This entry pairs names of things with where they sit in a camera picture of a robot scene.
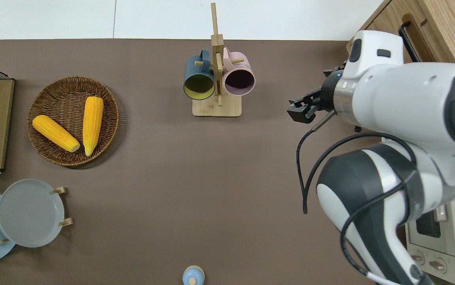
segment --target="round woven tray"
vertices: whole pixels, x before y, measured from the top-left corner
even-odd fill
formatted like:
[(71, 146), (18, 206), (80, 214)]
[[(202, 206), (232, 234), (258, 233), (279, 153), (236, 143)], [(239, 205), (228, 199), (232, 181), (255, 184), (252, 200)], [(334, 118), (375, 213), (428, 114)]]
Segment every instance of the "round woven tray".
[[(103, 99), (103, 114), (99, 141), (90, 156), (83, 147), (83, 109), (89, 96)], [(37, 115), (47, 115), (65, 128), (80, 143), (80, 148), (70, 153), (36, 131), (32, 120)], [(46, 86), (36, 96), (27, 116), (27, 133), (32, 147), (45, 160), (62, 166), (76, 166), (89, 162), (110, 145), (119, 127), (119, 106), (112, 92), (103, 83), (81, 76), (57, 80)]]

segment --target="table surface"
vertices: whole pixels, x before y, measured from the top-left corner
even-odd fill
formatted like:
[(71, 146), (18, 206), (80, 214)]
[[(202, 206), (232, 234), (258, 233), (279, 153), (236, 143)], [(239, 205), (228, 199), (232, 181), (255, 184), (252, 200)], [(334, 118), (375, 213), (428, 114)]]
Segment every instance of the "table surface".
[[(48, 245), (2, 258), (0, 284), (178, 285), (193, 264), (212, 285), (372, 283), (343, 258), (315, 195), (301, 212), (296, 145), (311, 126), (286, 113), (288, 99), (320, 87), (322, 70), (347, 58), (345, 42), (225, 44), (256, 76), (238, 118), (194, 117), (183, 94), (184, 63), (208, 40), (0, 40), (0, 70), (16, 79), (0, 194), (26, 178), (66, 186), (74, 219)], [(121, 110), (112, 145), (77, 169), (41, 158), (25, 128), (39, 91), (75, 75), (106, 84)], [(353, 131), (335, 117), (312, 135), (305, 175)]]

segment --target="wooden cabinet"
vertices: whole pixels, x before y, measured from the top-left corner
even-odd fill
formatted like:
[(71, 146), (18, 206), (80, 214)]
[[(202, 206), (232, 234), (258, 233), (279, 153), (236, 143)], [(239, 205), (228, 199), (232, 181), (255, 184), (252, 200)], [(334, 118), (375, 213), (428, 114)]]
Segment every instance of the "wooden cabinet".
[[(421, 61), (455, 63), (455, 0), (385, 0), (360, 29), (398, 34), (410, 19), (405, 30)], [(407, 52), (404, 60), (411, 62)]]

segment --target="yellow corn cob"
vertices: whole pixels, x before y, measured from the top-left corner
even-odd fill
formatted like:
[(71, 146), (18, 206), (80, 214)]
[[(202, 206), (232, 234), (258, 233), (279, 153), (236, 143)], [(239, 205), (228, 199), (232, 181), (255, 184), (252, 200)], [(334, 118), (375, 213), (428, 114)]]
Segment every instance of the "yellow corn cob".
[(90, 156), (97, 146), (99, 131), (101, 131), (102, 108), (101, 98), (87, 97), (85, 112), (83, 112), (83, 146), (87, 156)]
[(68, 131), (46, 115), (35, 117), (32, 126), (47, 139), (69, 152), (75, 152), (80, 148), (80, 143)]

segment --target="pink mug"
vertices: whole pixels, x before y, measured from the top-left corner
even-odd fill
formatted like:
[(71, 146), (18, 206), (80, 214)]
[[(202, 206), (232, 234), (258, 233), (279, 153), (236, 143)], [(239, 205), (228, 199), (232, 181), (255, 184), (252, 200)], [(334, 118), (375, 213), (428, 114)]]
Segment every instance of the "pink mug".
[[(231, 63), (243, 59), (241, 63)], [(230, 52), (224, 47), (224, 88), (229, 94), (243, 96), (251, 92), (255, 85), (254, 73), (247, 57), (241, 52)]]

